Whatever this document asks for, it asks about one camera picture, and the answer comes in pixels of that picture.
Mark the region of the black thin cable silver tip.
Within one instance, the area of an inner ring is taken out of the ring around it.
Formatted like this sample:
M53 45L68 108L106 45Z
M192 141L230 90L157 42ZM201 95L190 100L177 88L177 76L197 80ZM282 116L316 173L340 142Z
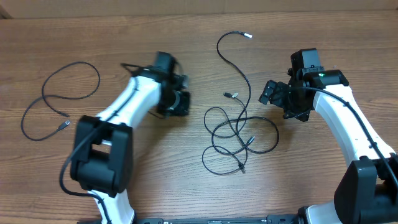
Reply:
M239 114L239 116L238 116L238 119L237 119L237 125L238 125L239 120L242 118L243 114L247 111L247 107L248 107L248 105L249 105L249 103L250 103L251 96L252 96L252 88L251 88L251 84L250 84L250 82L249 82L247 76L243 73L243 71L242 71L236 64L234 64L233 62L231 62L230 60L228 60L227 58L225 58L225 57L222 55L222 53L220 52L220 42L221 42L221 40L222 40L224 37L226 37L227 35L232 35L232 34L237 34L237 35L243 36L243 37L248 38L248 39L251 39L251 38L252 38L252 35L249 34L249 33L247 33L247 32L242 32L242 31L238 31L238 30L232 30L232 31L229 31L229 32L224 33L224 34L218 39L218 41L217 41L217 43L216 43L216 51L217 51L218 56L219 56L224 62L226 62L227 64L229 64L230 66L232 66L232 67L244 78L244 80L245 80L245 82L246 82L246 84L247 84L247 86L248 86L248 91L249 91L248 100L247 100L247 102L244 104L243 110L242 110L242 112L241 112L241 113Z

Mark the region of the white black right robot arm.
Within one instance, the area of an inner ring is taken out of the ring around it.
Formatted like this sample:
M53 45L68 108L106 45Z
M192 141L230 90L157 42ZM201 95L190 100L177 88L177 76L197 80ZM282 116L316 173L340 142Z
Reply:
M302 207L296 223L392 223L397 221L397 154L371 126L340 70L325 70L318 50L290 56L288 83L269 80L259 101L302 122L316 111L330 128L347 170L333 200Z

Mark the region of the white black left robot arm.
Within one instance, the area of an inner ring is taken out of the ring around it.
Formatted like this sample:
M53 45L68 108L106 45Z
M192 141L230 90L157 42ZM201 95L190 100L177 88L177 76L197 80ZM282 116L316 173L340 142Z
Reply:
M84 190L77 196L95 200L97 223L133 223L127 187L132 176L133 131L155 108L161 117L189 113L188 77L175 73L177 59L158 52L153 65L124 64L130 73L123 92L96 116L82 116L74 147L64 166Z

